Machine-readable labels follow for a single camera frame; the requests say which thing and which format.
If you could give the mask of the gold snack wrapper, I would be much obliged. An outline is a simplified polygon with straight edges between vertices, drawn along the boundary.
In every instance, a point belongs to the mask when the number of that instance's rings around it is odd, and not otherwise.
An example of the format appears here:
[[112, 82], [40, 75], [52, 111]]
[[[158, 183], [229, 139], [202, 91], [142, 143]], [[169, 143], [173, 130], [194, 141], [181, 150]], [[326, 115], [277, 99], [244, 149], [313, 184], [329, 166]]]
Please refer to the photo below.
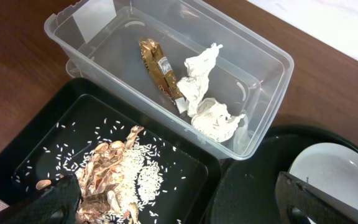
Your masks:
[[186, 111], [186, 102], [183, 93], [177, 87], [177, 79], [173, 68], [165, 56], [160, 44], [153, 39], [144, 38], [139, 41], [142, 60], [149, 75], [158, 88], [169, 97], [182, 114]]

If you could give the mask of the grey plate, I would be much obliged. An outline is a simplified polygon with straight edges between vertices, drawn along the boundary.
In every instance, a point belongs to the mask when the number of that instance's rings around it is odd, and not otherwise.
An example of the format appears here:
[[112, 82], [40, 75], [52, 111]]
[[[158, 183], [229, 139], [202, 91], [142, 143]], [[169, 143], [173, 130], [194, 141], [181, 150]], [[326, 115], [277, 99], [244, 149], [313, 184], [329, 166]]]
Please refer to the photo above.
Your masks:
[[358, 209], [358, 153], [323, 142], [304, 149], [289, 173], [324, 193]]

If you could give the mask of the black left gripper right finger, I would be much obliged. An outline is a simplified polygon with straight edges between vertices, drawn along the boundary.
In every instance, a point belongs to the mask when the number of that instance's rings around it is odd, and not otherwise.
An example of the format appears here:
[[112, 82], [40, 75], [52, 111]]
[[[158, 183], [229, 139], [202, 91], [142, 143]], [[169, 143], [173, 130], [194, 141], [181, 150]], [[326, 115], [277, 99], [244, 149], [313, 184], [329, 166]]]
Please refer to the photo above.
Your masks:
[[358, 223], [358, 210], [281, 171], [275, 199], [283, 223]]

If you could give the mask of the round black tray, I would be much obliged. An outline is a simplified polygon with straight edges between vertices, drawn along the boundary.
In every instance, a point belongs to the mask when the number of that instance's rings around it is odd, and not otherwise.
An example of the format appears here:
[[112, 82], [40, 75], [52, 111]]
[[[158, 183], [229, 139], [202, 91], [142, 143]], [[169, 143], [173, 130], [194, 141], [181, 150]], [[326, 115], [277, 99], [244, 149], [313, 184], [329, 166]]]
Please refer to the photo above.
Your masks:
[[331, 142], [352, 149], [358, 146], [330, 131], [304, 125], [272, 127], [255, 154], [247, 160], [227, 160], [205, 223], [280, 223], [275, 200], [278, 174], [287, 171], [302, 150]]

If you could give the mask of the rectangular black tray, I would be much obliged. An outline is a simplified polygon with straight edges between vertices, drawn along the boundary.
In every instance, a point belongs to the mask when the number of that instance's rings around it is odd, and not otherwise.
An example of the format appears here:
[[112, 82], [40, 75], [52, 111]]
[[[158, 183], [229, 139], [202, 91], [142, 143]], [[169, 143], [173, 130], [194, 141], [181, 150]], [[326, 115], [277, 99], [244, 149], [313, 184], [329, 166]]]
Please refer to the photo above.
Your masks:
[[218, 160], [91, 81], [0, 153], [0, 223], [201, 223]]

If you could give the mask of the food scraps pile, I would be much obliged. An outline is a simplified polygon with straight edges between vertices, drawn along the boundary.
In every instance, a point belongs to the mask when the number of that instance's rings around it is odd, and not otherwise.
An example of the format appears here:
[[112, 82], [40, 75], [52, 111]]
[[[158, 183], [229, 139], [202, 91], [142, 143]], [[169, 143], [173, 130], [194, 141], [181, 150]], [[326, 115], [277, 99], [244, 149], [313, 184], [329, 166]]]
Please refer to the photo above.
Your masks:
[[43, 143], [14, 171], [26, 194], [76, 176], [81, 199], [75, 223], [181, 223], [173, 203], [186, 181], [188, 155], [145, 128], [97, 126], [95, 137]]

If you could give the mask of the white tissue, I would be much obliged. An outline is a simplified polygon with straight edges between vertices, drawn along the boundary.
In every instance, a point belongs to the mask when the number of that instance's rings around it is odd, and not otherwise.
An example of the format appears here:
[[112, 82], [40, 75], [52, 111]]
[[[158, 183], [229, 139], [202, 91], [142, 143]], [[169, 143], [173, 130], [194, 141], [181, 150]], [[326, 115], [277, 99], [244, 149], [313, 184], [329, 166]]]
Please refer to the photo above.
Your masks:
[[248, 122], [245, 113], [231, 115], [226, 104], [219, 103], [215, 98], [205, 98], [197, 107], [191, 125], [212, 140], [224, 142], [234, 135], [241, 120]]

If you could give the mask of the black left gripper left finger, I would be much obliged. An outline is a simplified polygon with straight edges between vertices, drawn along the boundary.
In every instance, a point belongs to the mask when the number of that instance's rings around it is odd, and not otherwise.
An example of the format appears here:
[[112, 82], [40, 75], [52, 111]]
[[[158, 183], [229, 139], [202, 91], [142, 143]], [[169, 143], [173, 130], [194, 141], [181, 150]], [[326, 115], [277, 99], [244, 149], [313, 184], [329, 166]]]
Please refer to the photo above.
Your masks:
[[0, 211], [0, 223], [74, 223], [81, 199], [75, 175], [68, 175]]

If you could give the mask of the crumpled white paper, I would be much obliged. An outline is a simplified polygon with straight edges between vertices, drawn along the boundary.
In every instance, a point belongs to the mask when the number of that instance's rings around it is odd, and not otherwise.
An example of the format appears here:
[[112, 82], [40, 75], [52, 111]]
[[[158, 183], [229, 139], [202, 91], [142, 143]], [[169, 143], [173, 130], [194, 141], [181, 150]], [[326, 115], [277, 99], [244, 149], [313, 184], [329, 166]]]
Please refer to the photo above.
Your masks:
[[187, 76], [181, 78], [177, 87], [186, 98], [186, 110], [191, 118], [197, 114], [197, 107], [208, 90], [209, 73], [216, 65], [221, 48], [222, 44], [213, 43], [198, 56], [186, 58], [184, 61]]

